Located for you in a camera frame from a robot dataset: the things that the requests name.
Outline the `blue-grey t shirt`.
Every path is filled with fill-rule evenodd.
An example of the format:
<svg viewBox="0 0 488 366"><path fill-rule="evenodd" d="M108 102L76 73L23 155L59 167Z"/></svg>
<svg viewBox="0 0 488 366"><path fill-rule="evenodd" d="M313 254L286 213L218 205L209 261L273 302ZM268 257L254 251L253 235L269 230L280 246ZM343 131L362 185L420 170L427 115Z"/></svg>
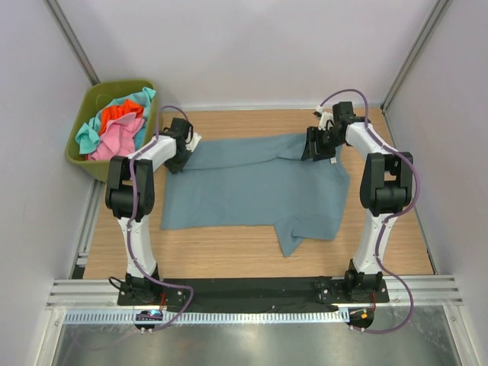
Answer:
<svg viewBox="0 0 488 366"><path fill-rule="evenodd" d="M161 228L273 226L289 257L304 239L333 240L350 177L341 162L301 159L302 133L199 142L168 174Z"/></svg>

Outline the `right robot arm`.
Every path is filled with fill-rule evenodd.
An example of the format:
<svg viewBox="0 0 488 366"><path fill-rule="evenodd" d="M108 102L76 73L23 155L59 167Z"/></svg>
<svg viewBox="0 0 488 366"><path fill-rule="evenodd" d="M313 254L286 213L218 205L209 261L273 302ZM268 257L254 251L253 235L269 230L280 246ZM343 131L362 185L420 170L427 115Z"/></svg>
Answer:
<svg viewBox="0 0 488 366"><path fill-rule="evenodd" d="M342 145L356 148L364 159L359 190L364 229L358 251L334 288L348 303L373 301L386 293L381 265L390 231L413 200L413 157L390 146L368 117L355 114L350 101L334 104L332 112L320 104L314 115L319 123L307 128L303 160L333 160Z"/></svg>

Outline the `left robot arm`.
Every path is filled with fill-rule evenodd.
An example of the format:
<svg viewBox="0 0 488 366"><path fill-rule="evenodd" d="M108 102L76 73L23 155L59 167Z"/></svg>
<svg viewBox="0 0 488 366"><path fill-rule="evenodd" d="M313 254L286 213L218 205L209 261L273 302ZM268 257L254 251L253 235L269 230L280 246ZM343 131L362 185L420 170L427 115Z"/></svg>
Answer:
<svg viewBox="0 0 488 366"><path fill-rule="evenodd" d="M200 139L188 119L175 117L146 145L109 162L105 204L117 219L127 252L125 279L109 278L119 291L119 305L153 305L162 299L149 233L156 199L154 172L161 166L173 174L181 172Z"/></svg>

